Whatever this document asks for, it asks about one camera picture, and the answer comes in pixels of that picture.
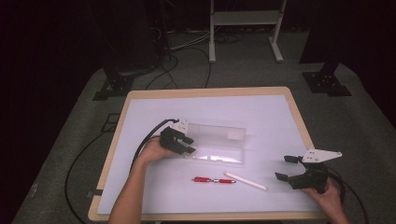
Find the human hand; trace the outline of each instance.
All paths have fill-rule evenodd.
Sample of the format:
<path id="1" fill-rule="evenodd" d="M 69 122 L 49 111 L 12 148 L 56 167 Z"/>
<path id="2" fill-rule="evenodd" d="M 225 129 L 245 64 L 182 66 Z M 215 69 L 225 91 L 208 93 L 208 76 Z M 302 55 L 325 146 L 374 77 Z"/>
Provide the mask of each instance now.
<path id="1" fill-rule="evenodd" d="M 144 162 L 152 162 L 162 159 L 165 156 L 172 155 L 174 152 L 160 145 L 160 137 L 154 136 L 150 138 L 144 145 L 137 160 Z"/>
<path id="2" fill-rule="evenodd" d="M 301 189 L 302 192 L 308 194 L 313 198 L 321 210 L 331 220 L 332 224 L 347 224 L 349 223 L 347 216 L 344 213 L 343 206 L 341 205 L 340 191 L 334 183 L 327 179 L 325 192 L 319 194 L 315 189 Z"/>

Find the pen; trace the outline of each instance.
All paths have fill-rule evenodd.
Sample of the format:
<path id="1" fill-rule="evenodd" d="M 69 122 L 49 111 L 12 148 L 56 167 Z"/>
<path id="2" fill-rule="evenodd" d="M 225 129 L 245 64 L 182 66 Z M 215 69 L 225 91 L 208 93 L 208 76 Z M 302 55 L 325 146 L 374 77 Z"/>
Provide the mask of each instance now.
<path id="1" fill-rule="evenodd" d="M 258 189 L 268 190 L 268 188 L 265 187 L 264 185 L 260 185 L 260 184 L 254 183 L 254 182 L 252 182 L 250 180 L 246 180 L 246 179 L 244 179 L 244 178 L 242 178 L 240 176 L 233 175 L 233 174 L 230 174 L 228 172 L 224 172 L 224 174 L 227 175 L 228 177 L 232 178 L 232 179 L 239 180 L 241 182 L 244 182 L 245 184 L 249 184 L 250 186 L 256 187 Z"/>
<path id="2" fill-rule="evenodd" d="M 194 182 L 214 182 L 214 183 L 220 183 L 220 184 L 233 184 L 236 181 L 231 180 L 231 179 L 210 179 L 207 177 L 200 177 L 200 176 L 196 176 L 193 179 Z"/>

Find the wooden table edge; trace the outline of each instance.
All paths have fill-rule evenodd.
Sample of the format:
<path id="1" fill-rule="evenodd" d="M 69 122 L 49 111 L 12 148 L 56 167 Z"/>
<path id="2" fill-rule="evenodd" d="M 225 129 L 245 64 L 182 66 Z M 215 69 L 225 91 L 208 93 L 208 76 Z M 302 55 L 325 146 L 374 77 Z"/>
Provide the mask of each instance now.
<path id="1" fill-rule="evenodd" d="M 193 97 L 220 97 L 220 96 L 249 96 L 249 95 L 285 95 L 289 104 L 290 112 L 300 131 L 306 148 L 315 148 L 312 143 L 309 132 L 305 127 L 303 118 L 300 114 L 297 104 L 287 87 L 248 87 L 248 88 L 215 88 L 215 89 L 187 89 L 187 90 L 156 90 L 156 91 L 130 91 L 126 97 L 125 104 L 120 114 L 119 125 L 114 133 L 109 151 L 107 153 L 104 168 L 99 177 L 97 189 L 104 189 L 108 171 L 113 160 L 113 156 L 120 137 L 123 122 L 129 104 L 133 99 L 167 99 L 167 98 L 193 98 Z M 99 206 L 101 196 L 95 195 L 88 213 L 88 217 L 92 221 L 107 221 L 108 215 L 98 215 L 97 208 Z M 220 219 L 221 216 L 227 215 L 227 218 Z M 153 220 L 228 220 L 228 218 L 245 220 L 254 219 L 315 219 L 325 218 L 323 213 L 217 213 L 217 214 L 169 214 L 169 215 L 143 215 L 143 221 Z"/>

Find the wrist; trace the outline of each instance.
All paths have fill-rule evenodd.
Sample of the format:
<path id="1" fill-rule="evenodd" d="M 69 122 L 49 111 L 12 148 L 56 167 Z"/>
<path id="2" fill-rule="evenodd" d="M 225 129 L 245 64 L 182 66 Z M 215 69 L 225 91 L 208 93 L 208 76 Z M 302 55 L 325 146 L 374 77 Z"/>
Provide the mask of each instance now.
<path id="1" fill-rule="evenodd" d="M 136 160 L 134 161 L 134 166 L 148 167 L 149 160 L 146 160 L 144 157 L 137 157 Z"/>

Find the human arm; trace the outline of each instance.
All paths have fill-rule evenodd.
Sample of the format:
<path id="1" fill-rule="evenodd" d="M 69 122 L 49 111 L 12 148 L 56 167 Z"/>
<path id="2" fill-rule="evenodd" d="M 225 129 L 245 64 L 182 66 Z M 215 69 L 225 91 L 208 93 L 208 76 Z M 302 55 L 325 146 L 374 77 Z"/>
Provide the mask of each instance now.
<path id="1" fill-rule="evenodd" d="M 147 141 L 114 203 L 109 223 L 140 224 L 147 168 L 152 161 L 170 154 L 172 154 L 171 151 L 161 147 L 159 137 Z"/>
<path id="2" fill-rule="evenodd" d="M 334 183 L 327 179 L 325 192 L 319 194 L 315 189 L 302 189 L 302 191 L 311 196 L 326 214 L 332 224 L 349 224 L 349 220 L 344 213 L 341 205 L 340 191 Z"/>

